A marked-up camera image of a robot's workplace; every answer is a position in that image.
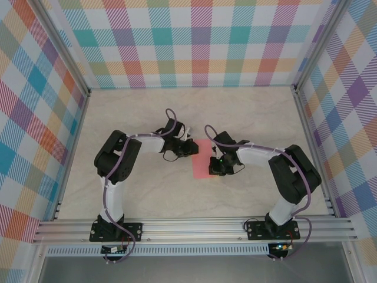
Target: metal rail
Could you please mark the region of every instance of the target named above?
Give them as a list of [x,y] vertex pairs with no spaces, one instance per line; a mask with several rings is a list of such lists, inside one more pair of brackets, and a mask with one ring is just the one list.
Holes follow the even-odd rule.
[[[143,236],[137,245],[188,244],[188,243],[274,243],[271,241],[248,241],[243,223],[247,218],[183,218],[183,219],[125,219],[126,222],[141,222]],[[348,218],[333,216],[309,216],[312,222],[311,242],[341,242],[357,239],[352,222]],[[57,220],[41,222],[35,235],[37,244],[54,245],[102,245],[89,242],[91,220]],[[307,237],[309,225],[297,219],[301,239]]]

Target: pink square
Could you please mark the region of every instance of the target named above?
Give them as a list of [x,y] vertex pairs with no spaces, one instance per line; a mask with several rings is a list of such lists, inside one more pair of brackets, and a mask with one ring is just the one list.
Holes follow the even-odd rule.
[[192,155],[193,173],[195,179],[213,178],[209,174],[210,157],[212,156],[212,143],[210,140],[195,140],[199,146],[199,153]]

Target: floor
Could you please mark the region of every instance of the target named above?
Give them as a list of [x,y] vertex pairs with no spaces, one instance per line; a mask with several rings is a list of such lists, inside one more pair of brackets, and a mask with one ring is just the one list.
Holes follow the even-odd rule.
[[[309,148],[289,87],[156,88],[95,90],[90,98],[59,219],[93,219],[101,210],[102,188],[94,157],[119,129],[149,133],[166,125],[165,108],[206,139],[205,124],[226,130],[236,141],[270,147]],[[263,216],[279,198],[268,167],[247,166],[233,176],[196,179],[191,157],[174,163],[162,154],[138,156],[123,194],[126,218]],[[327,214],[318,188],[305,215]]]

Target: plaid wall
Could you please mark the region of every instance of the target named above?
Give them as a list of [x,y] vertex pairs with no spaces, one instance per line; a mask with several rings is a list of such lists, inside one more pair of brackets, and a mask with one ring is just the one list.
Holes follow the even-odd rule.
[[336,7],[336,4],[338,2],[339,2],[339,0],[331,0],[331,3],[329,5],[329,7],[328,7],[328,10],[326,11],[325,16],[322,18],[322,21],[320,22],[319,28],[317,29],[317,32],[316,32],[315,36],[313,37],[312,42],[309,45],[309,48],[306,51],[305,57],[304,57],[304,59],[301,62],[299,70],[296,73],[295,79],[293,80],[293,84],[297,84],[297,82],[299,81],[299,78],[300,78],[300,76],[302,74],[302,71],[304,70],[308,59],[312,55],[312,53],[313,53],[313,51],[315,49],[315,46],[317,45],[317,42],[318,42],[320,36],[322,35],[322,32],[324,31],[326,24],[330,20],[330,18],[332,16],[332,13],[333,13],[333,11],[334,11],[334,9]]
[[376,282],[377,0],[352,2],[303,92],[330,188]]
[[26,0],[0,0],[0,282],[19,282],[84,96]]
[[335,6],[331,0],[59,0],[65,26],[55,1],[43,2],[88,83],[101,88],[291,85],[316,40],[310,29],[322,20],[320,8]]

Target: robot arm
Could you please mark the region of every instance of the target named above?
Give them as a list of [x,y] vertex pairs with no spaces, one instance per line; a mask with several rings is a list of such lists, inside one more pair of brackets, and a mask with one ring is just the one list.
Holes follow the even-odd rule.
[[[211,157],[209,166],[211,175],[232,175],[235,165],[269,165],[281,194],[274,208],[267,213],[264,223],[266,230],[274,237],[285,228],[286,223],[292,220],[292,213],[297,210],[300,202],[306,199],[307,191],[299,172],[292,171],[292,163],[282,154],[254,148],[253,143],[247,140],[236,143],[226,131],[218,134],[214,140],[222,144],[239,144],[240,147],[216,146],[215,152],[220,151],[221,156],[217,154],[217,157]],[[322,180],[302,149],[297,145],[291,145],[280,151],[288,154],[299,165],[308,181],[310,191],[313,192]]]
[[[169,119],[164,128],[160,128],[156,133],[166,133],[174,125],[174,120]],[[165,153],[171,150],[177,158],[186,157],[199,152],[198,145],[190,137],[190,128],[186,128],[183,123],[177,122],[174,130],[163,137],[158,136],[138,136],[128,142],[121,163],[118,169],[111,175],[108,182],[106,204],[108,213],[116,222],[123,222],[124,214],[122,207],[122,195],[125,188],[126,179],[129,177],[136,158],[141,153],[156,152]],[[111,133],[101,150],[98,152],[94,165],[97,173],[101,178],[102,188],[105,185],[105,177],[113,169],[119,158],[119,152],[122,150],[128,135],[115,130]],[[111,221],[102,208],[97,219],[98,223],[107,223],[111,226]]]

